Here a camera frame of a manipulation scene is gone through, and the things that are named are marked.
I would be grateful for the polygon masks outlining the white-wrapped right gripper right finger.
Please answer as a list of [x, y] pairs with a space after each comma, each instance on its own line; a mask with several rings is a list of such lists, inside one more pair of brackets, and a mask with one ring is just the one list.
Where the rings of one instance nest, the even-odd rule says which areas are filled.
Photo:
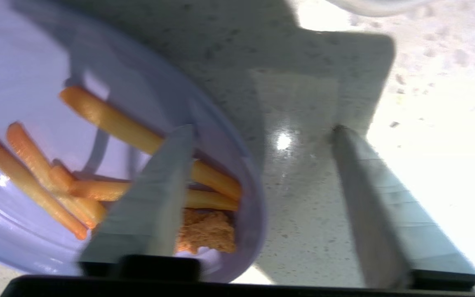
[[366, 286], [475, 288], [475, 267], [366, 139], [338, 125], [332, 156]]

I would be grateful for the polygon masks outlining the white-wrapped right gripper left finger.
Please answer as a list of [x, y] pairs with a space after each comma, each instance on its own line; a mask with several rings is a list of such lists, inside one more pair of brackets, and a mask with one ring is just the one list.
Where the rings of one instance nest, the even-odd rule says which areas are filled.
[[112, 206], [81, 253], [81, 264], [113, 264], [128, 255], [174, 255], [193, 150], [192, 125], [180, 126], [166, 137], [127, 192]]

